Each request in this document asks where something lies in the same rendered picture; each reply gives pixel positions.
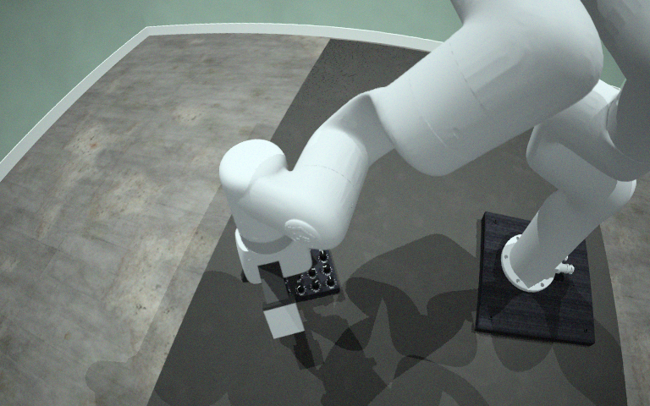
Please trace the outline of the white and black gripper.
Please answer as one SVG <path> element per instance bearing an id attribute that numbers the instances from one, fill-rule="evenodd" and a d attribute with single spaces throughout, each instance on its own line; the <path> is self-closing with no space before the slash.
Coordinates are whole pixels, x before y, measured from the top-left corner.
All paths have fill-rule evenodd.
<path id="1" fill-rule="evenodd" d="M 294 241 L 284 250 L 270 255 L 263 255 L 249 250 L 241 241 L 237 229 L 235 231 L 235 240 L 243 267 L 241 272 L 243 283 L 248 283 L 248 281 L 250 283 L 262 283 L 258 266 L 279 261 L 283 276 L 288 279 L 290 292 L 295 294 L 295 287 L 298 286 L 298 276 L 318 264 L 316 256 L 310 252 L 310 249 L 302 247 Z"/>

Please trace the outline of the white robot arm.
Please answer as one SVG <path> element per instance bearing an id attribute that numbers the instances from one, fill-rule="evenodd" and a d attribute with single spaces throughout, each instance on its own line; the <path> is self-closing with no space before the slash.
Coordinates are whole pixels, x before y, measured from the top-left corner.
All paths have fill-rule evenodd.
<path id="1" fill-rule="evenodd" d="M 450 1 L 463 27 L 390 85 L 343 105 L 293 171 L 267 140 L 226 152 L 219 177 L 249 250 L 338 246 L 368 168 L 394 148 L 444 176 L 534 127 L 527 163 L 564 193 L 506 243 L 502 268 L 533 293 L 573 273 L 562 261 L 650 171 L 650 0 Z M 600 39 L 628 79 L 620 91 L 600 80 Z"/>

